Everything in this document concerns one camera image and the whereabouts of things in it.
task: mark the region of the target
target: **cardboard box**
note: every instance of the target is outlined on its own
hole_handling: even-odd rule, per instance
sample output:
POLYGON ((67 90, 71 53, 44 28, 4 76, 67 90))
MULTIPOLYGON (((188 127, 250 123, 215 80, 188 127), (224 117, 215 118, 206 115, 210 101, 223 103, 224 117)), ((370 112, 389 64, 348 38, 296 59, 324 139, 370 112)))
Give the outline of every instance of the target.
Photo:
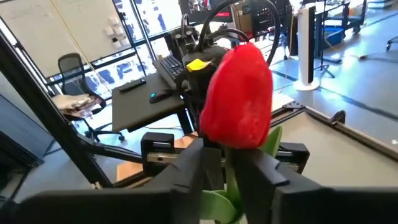
POLYGON ((252 26, 249 1, 240 1, 236 3, 235 6, 232 6, 235 27, 251 38, 252 26))

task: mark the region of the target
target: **whiteboard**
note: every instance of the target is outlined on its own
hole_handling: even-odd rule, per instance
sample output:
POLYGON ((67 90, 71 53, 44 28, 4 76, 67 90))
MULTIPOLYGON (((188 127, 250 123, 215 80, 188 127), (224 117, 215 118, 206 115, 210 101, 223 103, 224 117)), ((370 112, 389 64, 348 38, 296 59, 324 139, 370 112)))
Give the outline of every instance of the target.
MULTIPOLYGON (((113 44, 112 38, 126 38, 124 29, 121 35, 105 32, 107 27, 122 27, 112 0, 53 2, 89 62, 131 48, 129 42, 121 47, 113 44), (110 17, 117 19, 118 25, 112 25, 110 17)), ((62 55, 81 54, 50 0, 4 2, 0 4, 0 16, 46 78, 60 73, 58 58, 62 55)))

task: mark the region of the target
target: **computer mouse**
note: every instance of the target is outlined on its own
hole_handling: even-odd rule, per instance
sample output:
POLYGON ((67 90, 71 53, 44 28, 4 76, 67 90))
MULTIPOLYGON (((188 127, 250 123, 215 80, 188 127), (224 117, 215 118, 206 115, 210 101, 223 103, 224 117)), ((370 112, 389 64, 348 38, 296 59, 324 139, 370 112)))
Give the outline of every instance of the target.
POLYGON ((149 103, 157 103, 159 101, 169 98, 172 95, 173 95, 172 92, 151 93, 149 98, 149 103))

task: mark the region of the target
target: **green stem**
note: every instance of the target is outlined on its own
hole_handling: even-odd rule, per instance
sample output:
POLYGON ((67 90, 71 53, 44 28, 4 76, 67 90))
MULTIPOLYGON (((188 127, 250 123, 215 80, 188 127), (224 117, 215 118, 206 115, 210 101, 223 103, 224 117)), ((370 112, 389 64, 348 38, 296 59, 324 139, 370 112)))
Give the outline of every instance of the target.
POLYGON ((224 147, 225 152, 225 175, 226 175, 226 192, 228 199, 232 202, 235 208, 239 209, 240 196, 238 185, 236 184, 235 171, 232 166, 232 148, 224 147))

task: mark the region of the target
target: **black desk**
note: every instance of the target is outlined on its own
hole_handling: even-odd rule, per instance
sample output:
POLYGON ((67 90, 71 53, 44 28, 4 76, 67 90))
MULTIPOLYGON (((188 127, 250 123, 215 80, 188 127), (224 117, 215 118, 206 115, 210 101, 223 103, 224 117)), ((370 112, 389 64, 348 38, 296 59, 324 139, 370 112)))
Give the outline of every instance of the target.
POLYGON ((115 88, 112 91, 112 129, 129 132, 151 124, 171 114, 177 113, 184 134, 192 133, 192 128, 185 111, 184 101, 179 96, 172 96, 158 103, 150 104, 153 92, 168 89, 168 84, 158 74, 144 78, 147 83, 126 93, 115 88))

